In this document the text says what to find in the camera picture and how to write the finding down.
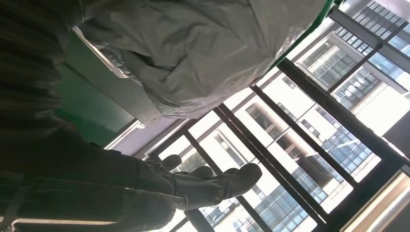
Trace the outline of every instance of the glass window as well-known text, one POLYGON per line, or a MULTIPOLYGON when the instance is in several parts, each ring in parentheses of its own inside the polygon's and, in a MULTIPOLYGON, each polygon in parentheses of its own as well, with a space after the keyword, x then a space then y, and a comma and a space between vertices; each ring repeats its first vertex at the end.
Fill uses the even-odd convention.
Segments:
POLYGON ((332 96, 361 122, 383 136, 410 110, 410 74, 379 53, 332 96))
MULTIPOLYGON (((250 117, 246 110, 241 112, 250 117)), ((252 190, 244 194, 244 198, 272 230, 282 228, 294 231, 299 228, 302 231, 311 231, 316 227, 312 218, 225 124, 207 131, 202 137, 204 139, 198 142, 222 171, 240 168, 250 162, 260 166, 262 177, 252 190)), ((201 212, 215 231, 260 231, 259 226, 235 199, 225 200, 218 206, 203 208, 201 212)))
POLYGON ((249 105, 257 105, 260 111, 265 112, 265 117, 269 118, 280 131, 276 139, 271 139, 265 144, 267 150, 321 204, 325 211, 332 211, 351 192, 352 187, 259 97, 254 97, 235 113, 255 137, 263 139, 267 135, 261 127, 259 129, 254 124, 249 124, 249 117, 243 113, 249 109, 249 105))
MULTIPOLYGON (((334 36, 331 34, 321 47, 300 61, 305 71, 325 89, 331 88, 359 59, 358 55, 346 50, 346 46, 334 39, 334 36)), ((352 44, 358 40, 350 32, 342 38, 352 44)))
MULTIPOLYGON (((321 147, 323 147, 331 157, 350 173, 356 181, 362 180, 377 165, 380 158, 372 153, 366 146, 356 139, 356 137, 341 126, 330 114, 302 92, 299 87, 293 89, 292 93, 283 91, 281 92, 281 95, 277 95, 274 91, 276 91, 278 87, 275 86, 280 85, 281 82, 275 80, 270 85, 266 86, 263 91, 271 97, 275 103, 286 101, 292 96, 292 93, 299 92, 300 95, 298 95, 297 101, 288 104, 289 108, 292 109, 297 109, 297 107, 303 108, 303 111, 297 112, 299 118, 296 122, 298 122, 300 127, 303 128, 321 147), (308 102, 308 107, 304 107, 302 102, 308 102)), ((291 146, 282 145, 285 138, 287 137, 280 137, 276 143, 279 147, 285 147, 285 151, 289 154, 289 151, 292 149, 289 149, 291 146)), ((318 177, 315 177, 315 174, 307 173, 316 182, 325 183, 325 180, 321 181, 318 177)))
POLYGON ((336 92, 332 93, 332 96, 346 109, 352 110, 373 92, 380 83, 381 80, 366 68, 361 67, 338 87, 336 92))
POLYGON ((192 147, 190 142, 185 136, 181 136, 167 149, 165 149, 159 155, 160 159, 165 159, 170 155, 179 155, 182 159, 182 163, 172 170, 175 172, 192 172, 201 166, 208 166, 205 160, 199 155, 195 148, 192 147))

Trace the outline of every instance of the plastic bag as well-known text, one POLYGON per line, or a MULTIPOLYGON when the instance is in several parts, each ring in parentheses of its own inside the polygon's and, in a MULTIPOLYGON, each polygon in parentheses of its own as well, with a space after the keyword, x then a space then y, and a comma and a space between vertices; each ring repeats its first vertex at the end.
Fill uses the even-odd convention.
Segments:
POLYGON ((130 1, 80 29, 121 50, 163 115, 198 118, 263 77, 325 2, 130 1))

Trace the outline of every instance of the building window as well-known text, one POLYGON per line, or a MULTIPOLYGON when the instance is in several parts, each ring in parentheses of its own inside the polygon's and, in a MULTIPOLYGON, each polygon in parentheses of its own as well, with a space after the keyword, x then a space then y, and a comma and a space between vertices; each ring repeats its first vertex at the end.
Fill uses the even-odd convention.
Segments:
POLYGON ((278 106, 279 106, 289 117, 291 117, 291 119, 292 119, 293 121, 296 121, 296 120, 297 120, 297 118, 296 118, 288 109, 286 109, 286 107, 285 107, 282 103, 278 102, 278 106))
POLYGON ((280 130, 253 104, 246 112, 259 124, 271 138, 276 139, 280 135, 280 130))
POLYGON ((324 141, 323 147, 350 174, 372 154, 344 127, 340 127, 334 135, 324 141))
POLYGON ((232 157, 232 159, 238 164, 239 167, 242 167, 243 165, 245 165, 244 158, 241 159, 238 155, 238 153, 236 153, 234 151, 234 149, 232 147, 230 147, 230 145, 228 145, 227 141, 225 141, 223 139, 223 137, 220 135, 222 134, 222 132, 220 132, 219 130, 217 130, 219 133, 217 135, 214 136, 214 138, 217 140, 217 142, 223 147, 223 149, 225 149, 225 151, 229 154, 230 157, 232 157))
POLYGON ((302 156, 302 152, 297 147, 294 147, 292 150, 290 150, 288 154, 292 159, 295 160, 302 156))
POLYGON ((333 96, 346 109, 352 110, 380 83, 381 81, 374 77, 368 70, 361 68, 355 75, 348 79, 333 96))
POLYGON ((287 76, 282 78, 282 81, 285 82, 291 89, 294 89, 296 85, 293 83, 291 79, 289 79, 287 76))
POLYGON ((302 65, 312 74, 313 78, 326 89, 331 88, 355 64, 356 62, 345 51, 329 41, 319 47, 318 53, 313 52, 302 61, 302 65))
POLYGON ((306 127, 308 131, 310 131, 310 133, 312 133, 316 138, 319 138, 320 133, 316 129, 314 129, 310 123, 308 123, 305 119, 303 119, 301 123, 306 127))
POLYGON ((276 143, 284 150, 286 151, 291 145, 292 142, 286 137, 286 135, 283 135, 280 139, 276 141, 276 143))
POLYGON ((328 114, 324 109, 322 109, 320 106, 316 107, 316 111, 324 117, 330 124, 332 124, 335 128, 339 128, 340 124, 336 122, 336 120, 333 119, 330 114, 328 114))
POLYGON ((307 213, 282 187, 277 187, 255 211, 273 231, 293 231, 308 217, 307 213))

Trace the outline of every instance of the person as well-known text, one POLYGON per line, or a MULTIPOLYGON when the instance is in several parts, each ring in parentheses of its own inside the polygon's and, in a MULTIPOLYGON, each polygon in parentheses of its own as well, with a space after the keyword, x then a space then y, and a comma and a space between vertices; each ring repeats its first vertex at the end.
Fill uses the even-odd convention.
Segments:
POLYGON ((207 168, 173 174, 178 161, 164 166, 104 150, 54 115, 61 107, 56 65, 70 28, 111 4, 119 1, 0 0, 0 231, 154 229, 172 218, 170 201, 183 199, 185 210, 216 205, 262 175, 256 164, 218 176, 207 168), (27 227, 16 223, 21 217, 113 223, 27 227))

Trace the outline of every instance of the green wall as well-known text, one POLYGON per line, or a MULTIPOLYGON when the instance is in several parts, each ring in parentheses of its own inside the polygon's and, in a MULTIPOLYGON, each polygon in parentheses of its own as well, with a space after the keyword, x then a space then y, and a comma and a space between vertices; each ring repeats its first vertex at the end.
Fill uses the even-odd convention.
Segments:
POLYGON ((104 146, 134 120, 88 81, 117 77, 74 33, 70 35, 66 61, 57 69, 62 74, 56 89, 62 98, 62 108, 56 114, 74 123, 86 141, 104 146))

